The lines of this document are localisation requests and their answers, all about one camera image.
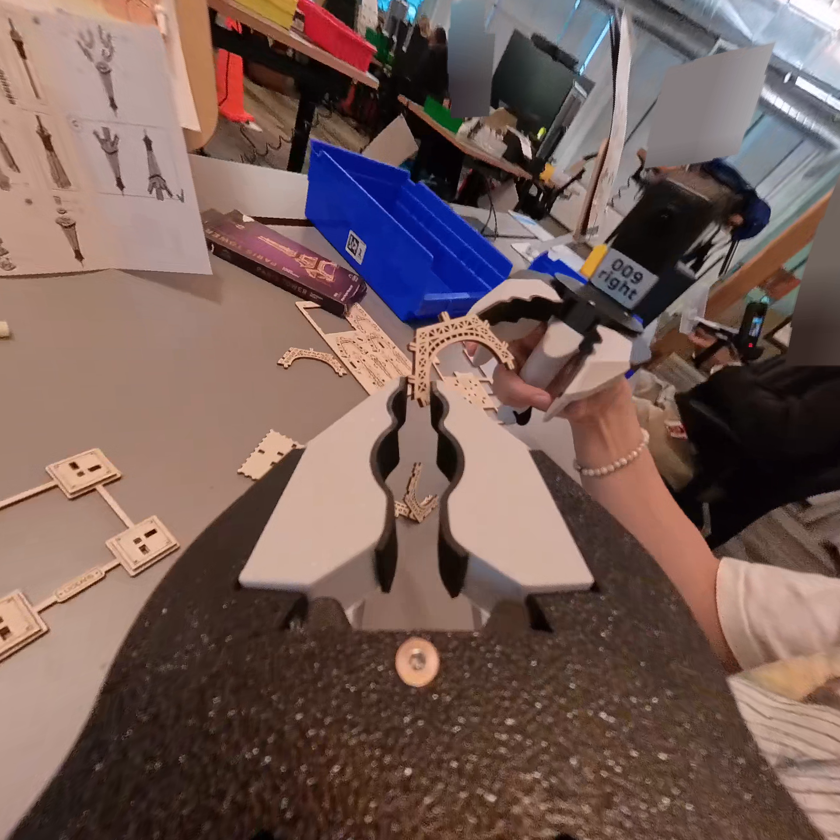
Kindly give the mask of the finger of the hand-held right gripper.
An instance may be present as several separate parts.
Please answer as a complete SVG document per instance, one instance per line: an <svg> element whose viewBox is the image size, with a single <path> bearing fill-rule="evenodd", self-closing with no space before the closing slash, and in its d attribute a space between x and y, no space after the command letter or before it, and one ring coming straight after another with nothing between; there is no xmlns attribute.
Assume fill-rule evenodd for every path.
<svg viewBox="0 0 840 840"><path fill-rule="evenodd" d="M574 307L571 300L546 297L512 297L487 308L487 325L493 329L534 329L534 323L560 319Z"/></svg>
<svg viewBox="0 0 840 840"><path fill-rule="evenodd" d="M479 298L468 310L469 315L485 316L491 308L507 306L514 301L540 301L549 307L563 302L551 276L511 276Z"/></svg>

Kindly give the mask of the dark blue jacket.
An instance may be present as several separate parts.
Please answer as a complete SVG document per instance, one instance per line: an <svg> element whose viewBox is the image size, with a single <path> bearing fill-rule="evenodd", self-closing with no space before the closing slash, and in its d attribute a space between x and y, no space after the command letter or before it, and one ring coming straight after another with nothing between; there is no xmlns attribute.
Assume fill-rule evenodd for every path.
<svg viewBox="0 0 840 840"><path fill-rule="evenodd" d="M724 217L732 242L752 239L767 227L771 217L770 206L735 167L717 158L701 163L700 169L732 195L730 208Z"/></svg>

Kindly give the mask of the wooden lattice parts sheet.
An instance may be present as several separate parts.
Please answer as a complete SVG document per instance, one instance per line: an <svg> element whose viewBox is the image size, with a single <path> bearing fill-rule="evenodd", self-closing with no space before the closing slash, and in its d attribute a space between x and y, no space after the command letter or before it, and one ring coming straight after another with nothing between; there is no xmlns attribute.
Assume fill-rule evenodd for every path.
<svg viewBox="0 0 840 840"><path fill-rule="evenodd" d="M491 379L475 372L456 372L445 377L446 382L471 405L482 411L496 413L498 402L491 392Z"/></svg>

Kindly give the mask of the small blue plastic bin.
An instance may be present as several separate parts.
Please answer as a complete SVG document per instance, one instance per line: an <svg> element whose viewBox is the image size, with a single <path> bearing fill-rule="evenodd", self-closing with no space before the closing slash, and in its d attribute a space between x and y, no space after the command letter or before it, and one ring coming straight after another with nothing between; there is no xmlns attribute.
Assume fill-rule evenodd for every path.
<svg viewBox="0 0 840 840"><path fill-rule="evenodd" d="M588 282L582 275L581 268L585 260L575 253L566 250L550 250L540 254L529 266L530 270L546 276L563 276L571 278L581 284Z"/></svg>

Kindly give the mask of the green plastic bin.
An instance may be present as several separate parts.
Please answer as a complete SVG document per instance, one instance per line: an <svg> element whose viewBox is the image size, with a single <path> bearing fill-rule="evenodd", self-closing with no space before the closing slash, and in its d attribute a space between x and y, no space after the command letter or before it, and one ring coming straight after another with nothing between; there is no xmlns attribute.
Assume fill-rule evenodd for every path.
<svg viewBox="0 0 840 840"><path fill-rule="evenodd" d="M457 133L464 122L454 117L448 107L431 96L426 97L423 111L437 126L451 133Z"/></svg>

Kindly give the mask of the black monitor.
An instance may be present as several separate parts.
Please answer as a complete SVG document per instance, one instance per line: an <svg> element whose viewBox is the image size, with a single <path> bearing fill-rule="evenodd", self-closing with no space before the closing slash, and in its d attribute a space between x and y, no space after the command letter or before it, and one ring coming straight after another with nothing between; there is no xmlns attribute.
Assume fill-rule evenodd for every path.
<svg viewBox="0 0 840 840"><path fill-rule="evenodd" d="M594 82L515 29L490 86L490 105L505 109L526 131L549 130L573 91L587 96Z"/></svg>

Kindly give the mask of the white paper sheet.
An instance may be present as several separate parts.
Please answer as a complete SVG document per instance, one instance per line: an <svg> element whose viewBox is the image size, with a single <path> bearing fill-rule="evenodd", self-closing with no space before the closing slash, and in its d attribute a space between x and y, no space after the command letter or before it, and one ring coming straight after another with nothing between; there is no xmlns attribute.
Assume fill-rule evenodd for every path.
<svg viewBox="0 0 840 840"><path fill-rule="evenodd" d="M184 130L197 132L201 126L187 74L175 1L153 1L152 8L164 41L177 117Z"/></svg>

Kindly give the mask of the yellow plastic bin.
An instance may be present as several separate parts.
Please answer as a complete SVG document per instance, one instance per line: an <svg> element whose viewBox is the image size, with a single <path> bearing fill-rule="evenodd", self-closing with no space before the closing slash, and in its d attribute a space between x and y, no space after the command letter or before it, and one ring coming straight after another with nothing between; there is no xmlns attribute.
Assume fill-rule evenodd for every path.
<svg viewBox="0 0 840 840"><path fill-rule="evenodd" d="M298 1L240 1L251 12L269 20L273 25L291 28L298 10Z"/></svg>

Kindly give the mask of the person's printed white shirt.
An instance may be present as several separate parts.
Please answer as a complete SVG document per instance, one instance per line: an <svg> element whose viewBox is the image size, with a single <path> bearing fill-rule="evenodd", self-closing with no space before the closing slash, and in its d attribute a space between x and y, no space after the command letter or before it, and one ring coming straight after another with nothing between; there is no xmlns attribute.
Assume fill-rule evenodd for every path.
<svg viewBox="0 0 840 840"><path fill-rule="evenodd" d="M724 558L729 687L765 760L823 838L839 838L839 580Z"/></svg>

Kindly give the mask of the grey desk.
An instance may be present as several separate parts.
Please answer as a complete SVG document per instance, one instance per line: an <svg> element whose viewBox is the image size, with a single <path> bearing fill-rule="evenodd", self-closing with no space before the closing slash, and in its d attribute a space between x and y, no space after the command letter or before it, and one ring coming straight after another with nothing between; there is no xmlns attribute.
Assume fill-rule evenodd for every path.
<svg viewBox="0 0 840 840"><path fill-rule="evenodd" d="M200 209L305 221L305 175L196 156ZM296 298L214 261L212 275L101 271L2 280L2 501L44 485L46 466L100 448L122 477L105 491L132 522L158 516L182 546L137 577L120 567L46 608L48 633L2 663L2 838L71 750L130 628L163 577L253 483L237 470L270 429L306 443L366 396L290 347L327 349ZM37 606L113 560L126 526L97 490L60 489L2 510L2 595ZM399 521L392 592L365 629L466 630L476 615L439 577L437 516Z"/></svg>

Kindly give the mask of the square wooden platform with holes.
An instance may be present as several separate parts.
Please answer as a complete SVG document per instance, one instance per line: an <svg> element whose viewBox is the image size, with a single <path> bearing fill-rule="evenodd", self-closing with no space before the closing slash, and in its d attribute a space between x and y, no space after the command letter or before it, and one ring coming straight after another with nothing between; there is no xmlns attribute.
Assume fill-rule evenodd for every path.
<svg viewBox="0 0 840 840"><path fill-rule="evenodd" d="M305 448L304 444L300 444L292 438L270 429L238 468L237 472L242 476L257 481L265 476L273 466L281 462L290 452L303 448Z"/></svg>

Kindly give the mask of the dark purple puzzle box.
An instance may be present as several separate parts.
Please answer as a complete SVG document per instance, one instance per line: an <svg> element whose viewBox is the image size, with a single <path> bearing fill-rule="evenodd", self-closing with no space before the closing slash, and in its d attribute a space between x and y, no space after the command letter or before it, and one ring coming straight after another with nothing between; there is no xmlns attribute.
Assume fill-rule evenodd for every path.
<svg viewBox="0 0 840 840"><path fill-rule="evenodd" d="M218 258L340 318L368 291L359 274L238 211L201 212L209 250Z"/></svg>

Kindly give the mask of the wooden lattice arch piece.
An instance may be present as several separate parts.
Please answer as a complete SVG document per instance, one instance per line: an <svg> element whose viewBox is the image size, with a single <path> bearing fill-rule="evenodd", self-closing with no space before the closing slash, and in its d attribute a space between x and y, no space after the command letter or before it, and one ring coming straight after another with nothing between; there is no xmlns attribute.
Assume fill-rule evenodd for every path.
<svg viewBox="0 0 840 840"><path fill-rule="evenodd" d="M407 380L418 405L429 405L433 362L441 350L453 343L477 343L509 370L515 368L515 359L507 343L496 336L485 320L475 314L452 319L443 312L439 322L415 331L413 340L407 345L413 354L413 369Z"/></svg>
<svg viewBox="0 0 840 840"><path fill-rule="evenodd" d="M349 373L348 369L333 353L323 352L299 347L290 347L285 353L281 355L277 364L284 370L288 370L295 362L310 360L326 364L336 375L345 376Z"/></svg>

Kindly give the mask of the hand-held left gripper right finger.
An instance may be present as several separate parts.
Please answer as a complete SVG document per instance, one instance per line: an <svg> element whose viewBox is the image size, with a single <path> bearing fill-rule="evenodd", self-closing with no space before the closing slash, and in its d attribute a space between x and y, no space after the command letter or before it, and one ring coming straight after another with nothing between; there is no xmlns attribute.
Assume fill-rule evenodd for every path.
<svg viewBox="0 0 840 840"><path fill-rule="evenodd" d="M451 386L433 384L429 411L437 469L437 556L446 592L480 610L530 596L586 592L581 551L522 441Z"/></svg>

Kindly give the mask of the small wooden arch piece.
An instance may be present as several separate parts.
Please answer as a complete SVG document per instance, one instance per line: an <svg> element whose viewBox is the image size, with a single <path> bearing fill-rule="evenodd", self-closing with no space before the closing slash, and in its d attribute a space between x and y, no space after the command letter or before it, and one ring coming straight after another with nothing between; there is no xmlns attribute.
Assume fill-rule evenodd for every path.
<svg viewBox="0 0 840 840"><path fill-rule="evenodd" d="M403 498L394 501L394 513L397 518L405 518L410 522L421 523L437 509L438 496L429 495L420 498L417 495L422 472L422 463L416 462L407 481Z"/></svg>

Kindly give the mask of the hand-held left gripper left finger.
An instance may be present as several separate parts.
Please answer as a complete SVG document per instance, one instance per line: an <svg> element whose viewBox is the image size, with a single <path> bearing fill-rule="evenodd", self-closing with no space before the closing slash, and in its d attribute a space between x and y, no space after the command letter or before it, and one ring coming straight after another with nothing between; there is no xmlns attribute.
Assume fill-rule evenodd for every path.
<svg viewBox="0 0 840 840"><path fill-rule="evenodd" d="M360 603L396 575L395 500L407 381L390 381L313 438L248 557L247 589Z"/></svg>

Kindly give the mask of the hanging printed paper sheet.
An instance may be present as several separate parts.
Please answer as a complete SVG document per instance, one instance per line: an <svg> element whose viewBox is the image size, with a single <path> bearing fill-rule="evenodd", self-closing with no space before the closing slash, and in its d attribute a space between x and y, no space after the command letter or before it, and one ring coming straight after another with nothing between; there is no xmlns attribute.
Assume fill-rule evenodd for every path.
<svg viewBox="0 0 840 840"><path fill-rule="evenodd" d="M627 136L627 104L632 62L633 18L624 7L611 23L612 111L610 131L595 157L591 180L584 197L574 238L581 241L599 235L606 208L613 194Z"/></svg>

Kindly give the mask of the wooden tower parts sheet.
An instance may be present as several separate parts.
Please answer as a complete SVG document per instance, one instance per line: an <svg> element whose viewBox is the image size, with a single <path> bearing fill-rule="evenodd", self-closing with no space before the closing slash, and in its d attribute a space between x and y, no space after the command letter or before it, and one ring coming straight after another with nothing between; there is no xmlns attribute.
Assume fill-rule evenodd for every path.
<svg viewBox="0 0 840 840"><path fill-rule="evenodd" d="M296 307L368 395L413 372L413 362L358 303L344 316L349 327L330 333L324 332L312 316L312 312L322 312L320 306L298 301Z"/></svg>

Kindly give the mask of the wooden four-square frame piece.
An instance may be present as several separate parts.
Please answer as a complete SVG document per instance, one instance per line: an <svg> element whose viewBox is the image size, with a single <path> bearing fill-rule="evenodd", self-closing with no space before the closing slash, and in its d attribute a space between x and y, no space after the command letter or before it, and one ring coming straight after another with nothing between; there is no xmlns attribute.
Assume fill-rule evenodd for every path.
<svg viewBox="0 0 840 840"><path fill-rule="evenodd" d="M1 661L6 662L49 633L48 610L77 599L121 569L134 579L180 549L172 531L157 516L134 521L116 501L109 486L121 479L122 471L101 448L89 448L45 467L47 481L1 499L1 510L58 490L69 501L95 494L103 500L123 528L106 541L109 560L98 563L33 602L15 589L1 598Z"/></svg>

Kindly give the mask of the red plastic bin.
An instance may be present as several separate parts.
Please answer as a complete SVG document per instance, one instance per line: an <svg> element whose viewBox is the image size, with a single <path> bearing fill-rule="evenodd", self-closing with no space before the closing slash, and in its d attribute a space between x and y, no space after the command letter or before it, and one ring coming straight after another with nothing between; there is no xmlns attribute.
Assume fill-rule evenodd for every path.
<svg viewBox="0 0 840 840"><path fill-rule="evenodd" d="M379 29L380 11L376 1L297 2L305 38L362 71L375 61L384 66L390 55Z"/></svg>

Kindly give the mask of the long work table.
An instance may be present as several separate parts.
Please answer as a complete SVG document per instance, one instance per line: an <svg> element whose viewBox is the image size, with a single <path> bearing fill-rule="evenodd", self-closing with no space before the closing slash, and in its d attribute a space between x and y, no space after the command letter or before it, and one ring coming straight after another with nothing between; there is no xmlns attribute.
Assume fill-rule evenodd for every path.
<svg viewBox="0 0 840 840"><path fill-rule="evenodd" d="M306 160L317 107L327 96L346 93L351 82L373 91L379 81L294 29L284 28L239 2L208 1L213 46L241 56L245 63L291 77L299 99L290 138L287 169L300 173Z"/></svg>

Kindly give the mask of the wooden partition panel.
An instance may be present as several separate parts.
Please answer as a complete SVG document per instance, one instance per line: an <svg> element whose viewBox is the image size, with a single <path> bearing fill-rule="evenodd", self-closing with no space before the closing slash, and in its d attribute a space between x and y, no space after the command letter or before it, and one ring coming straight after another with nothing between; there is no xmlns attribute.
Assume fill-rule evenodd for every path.
<svg viewBox="0 0 840 840"><path fill-rule="evenodd" d="M152 2L148 5L154 17ZM206 1L175 1L175 4L187 74L201 126L197 132L182 131L187 150L196 153L212 138L217 127L211 10Z"/></svg>

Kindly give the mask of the person's right forearm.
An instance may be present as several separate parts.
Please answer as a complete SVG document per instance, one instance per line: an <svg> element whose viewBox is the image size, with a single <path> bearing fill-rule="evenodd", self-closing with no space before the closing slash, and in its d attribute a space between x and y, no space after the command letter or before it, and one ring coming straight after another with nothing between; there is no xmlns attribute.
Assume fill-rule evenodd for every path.
<svg viewBox="0 0 840 840"><path fill-rule="evenodd" d="M586 443L574 435L573 441L583 469L583 487L656 562L688 606L723 668L736 673L740 666L718 614L719 560L671 496L644 443L645 436L632 448Z"/></svg>

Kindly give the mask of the paper instruction sheet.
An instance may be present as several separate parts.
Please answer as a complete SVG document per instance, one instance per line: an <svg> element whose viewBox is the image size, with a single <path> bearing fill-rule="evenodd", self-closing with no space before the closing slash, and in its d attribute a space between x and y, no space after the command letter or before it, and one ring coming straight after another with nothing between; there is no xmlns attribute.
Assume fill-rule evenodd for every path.
<svg viewBox="0 0 840 840"><path fill-rule="evenodd" d="M169 39L61 2L2 2L2 278L208 274Z"/></svg>

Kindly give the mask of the person's right hand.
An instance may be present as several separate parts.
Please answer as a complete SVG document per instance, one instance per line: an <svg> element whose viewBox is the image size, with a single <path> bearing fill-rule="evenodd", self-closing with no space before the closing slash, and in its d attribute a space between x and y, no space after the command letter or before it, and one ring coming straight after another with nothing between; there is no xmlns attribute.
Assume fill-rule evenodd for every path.
<svg viewBox="0 0 840 840"><path fill-rule="evenodd" d="M539 346L548 326L541 323L524 338L509 343L515 367L508 369L500 364L493 376L496 397L517 409L536 408L548 412L553 402L550 394L537 386L526 383L521 377L524 364ZM567 405L560 414L570 422L573 435L586 443L639 445L643 430L637 419L629 381L621 376L609 385L586 398Z"/></svg>

